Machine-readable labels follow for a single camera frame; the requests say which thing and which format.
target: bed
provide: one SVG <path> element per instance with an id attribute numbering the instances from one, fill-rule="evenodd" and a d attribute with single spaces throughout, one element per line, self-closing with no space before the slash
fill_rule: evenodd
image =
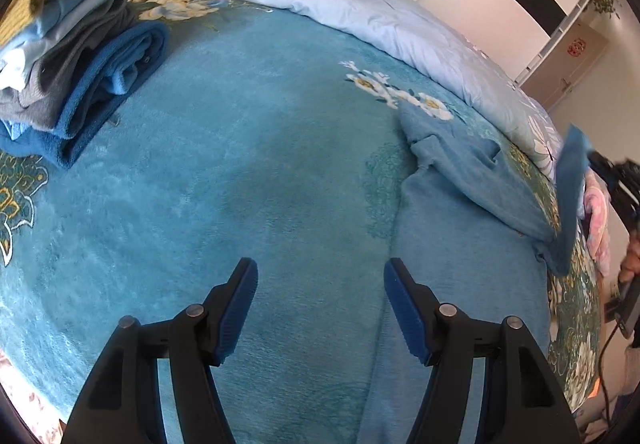
<path id="1" fill-rule="evenodd" d="M 416 171 L 399 105 L 496 143 L 557 230 L 548 116 L 408 0 L 130 2 L 170 27 L 165 64 L 71 170 L 0 156 L 0 346 L 68 416 L 120 316 L 169 318 L 250 256 L 258 293 L 216 371 L 236 440 L 367 442 L 389 322 L 382 267 Z M 568 276 L 539 276 L 525 317 L 572 410 L 600 343 L 585 247 L 578 227 Z M 424 392 L 417 361 L 405 372 Z M 167 369 L 161 389 L 176 442 Z M 406 433 L 412 409 L 386 434 Z"/>

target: hanging plant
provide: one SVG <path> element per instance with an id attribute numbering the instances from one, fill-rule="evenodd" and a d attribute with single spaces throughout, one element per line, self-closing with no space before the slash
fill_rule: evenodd
<path id="1" fill-rule="evenodd" d="M 620 18 L 616 11 L 615 0 L 590 0 L 584 10 L 587 10 L 590 5 L 593 5 L 593 10 L 599 14 L 608 14 L 610 18 L 612 14 L 615 14 Z"/>

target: black cable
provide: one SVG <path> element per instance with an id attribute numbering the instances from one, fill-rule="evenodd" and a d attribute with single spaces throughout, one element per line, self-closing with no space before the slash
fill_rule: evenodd
<path id="1" fill-rule="evenodd" d="M 604 385 L 604 376 L 602 375 L 602 358 L 604 357 L 604 351 L 607 350 L 609 343 L 613 339 L 613 336 L 616 335 L 619 328 L 620 325 L 616 323 L 615 328 L 611 331 L 611 334 L 604 343 L 600 356 L 598 357 L 598 376 L 600 376 L 600 385 L 602 386 L 602 394 L 604 395 L 604 413 L 607 419 L 607 427 L 611 427 L 611 414 L 609 413 L 609 392 L 607 392 L 607 387 Z"/>

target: red door decoration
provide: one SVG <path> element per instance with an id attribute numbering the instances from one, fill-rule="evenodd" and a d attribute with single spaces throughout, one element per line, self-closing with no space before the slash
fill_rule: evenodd
<path id="1" fill-rule="evenodd" d="M 585 42 L 585 40 L 583 40 L 582 38 L 578 38 L 574 40 L 574 42 L 571 43 L 571 45 L 569 45 L 566 51 L 569 53 L 570 56 L 577 58 L 580 54 L 584 52 L 584 49 L 586 48 L 587 48 L 587 42 Z"/>

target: stack of clothes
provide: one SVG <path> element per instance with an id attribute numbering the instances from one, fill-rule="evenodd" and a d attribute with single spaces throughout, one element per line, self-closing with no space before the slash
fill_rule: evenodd
<path id="1" fill-rule="evenodd" d="M 158 68 L 168 31 L 127 0 L 42 0 L 19 30 L 16 8 L 0 23 L 0 149 L 69 168 Z"/>

